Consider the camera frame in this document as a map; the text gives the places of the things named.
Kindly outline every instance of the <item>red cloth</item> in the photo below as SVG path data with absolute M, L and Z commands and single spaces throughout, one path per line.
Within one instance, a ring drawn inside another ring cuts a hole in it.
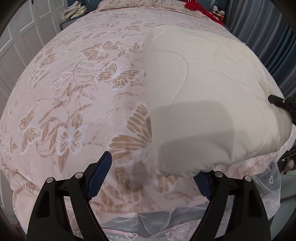
M 186 2 L 185 8 L 192 10 L 192 11 L 199 10 L 202 12 L 202 14 L 206 15 L 207 17 L 209 17 L 210 19 L 212 19 L 216 23 L 219 23 L 222 26 L 224 26 L 223 22 L 221 20 L 218 20 L 217 18 L 215 18 L 211 13 L 209 13 L 207 10 L 205 10 L 205 8 L 202 5 L 200 5 L 200 3 L 198 3 L 196 0 L 183 0 L 183 2 Z

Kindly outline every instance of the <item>sheer lace curtain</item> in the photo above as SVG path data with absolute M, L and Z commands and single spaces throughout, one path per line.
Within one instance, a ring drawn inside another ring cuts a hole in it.
M 274 77 L 285 97 L 296 92 L 296 35 L 269 0 L 230 0 L 225 24 Z

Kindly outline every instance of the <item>metal screw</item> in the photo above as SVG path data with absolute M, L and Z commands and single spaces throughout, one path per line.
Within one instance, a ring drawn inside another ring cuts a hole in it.
M 222 172 L 215 172 L 215 176 L 216 177 L 223 177 L 223 173 Z
M 82 172 L 78 172 L 78 173 L 75 174 L 76 178 L 82 178 L 82 176 L 83 176 Z
M 53 179 L 52 177 L 49 177 L 49 178 L 46 179 L 46 182 L 47 182 L 47 183 L 51 183 L 53 180 L 54 180 L 54 179 Z
M 245 178 L 245 180 L 246 180 L 247 182 L 252 181 L 252 178 L 251 178 L 250 176 L 245 176 L 244 178 Z

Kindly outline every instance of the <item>cream quilted pillow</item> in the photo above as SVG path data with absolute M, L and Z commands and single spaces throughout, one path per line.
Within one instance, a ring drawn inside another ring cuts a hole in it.
M 290 115 L 268 102 L 265 72 L 244 44 L 162 25 L 143 49 L 158 174 L 190 178 L 288 140 Z

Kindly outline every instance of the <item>bed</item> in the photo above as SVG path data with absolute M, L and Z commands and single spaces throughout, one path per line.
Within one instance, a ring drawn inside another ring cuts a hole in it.
M 207 206 L 193 179 L 157 175 L 146 99 L 142 45 L 150 30 L 176 25 L 239 41 L 223 26 L 175 0 L 104 0 L 98 10 L 54 37 L 20 76 L 0 121 L 1 170 L 13 189 L 16 216 L 27 231 L 48 177 L 70 178 L 104 151 L 113 164 L 95 198 L 96 218 L 110 240 L 189 240 Z M 270 87 L 282 97 L 263 66 Z M 294 144 L 296 127 L 275 153 L 215 170 L 251 175 L 268 217 L 279 208 L 276 162 Z M 65 197 L 74 233 L 80 236 Z M 231 210 L 231 199 L 223 233 Z

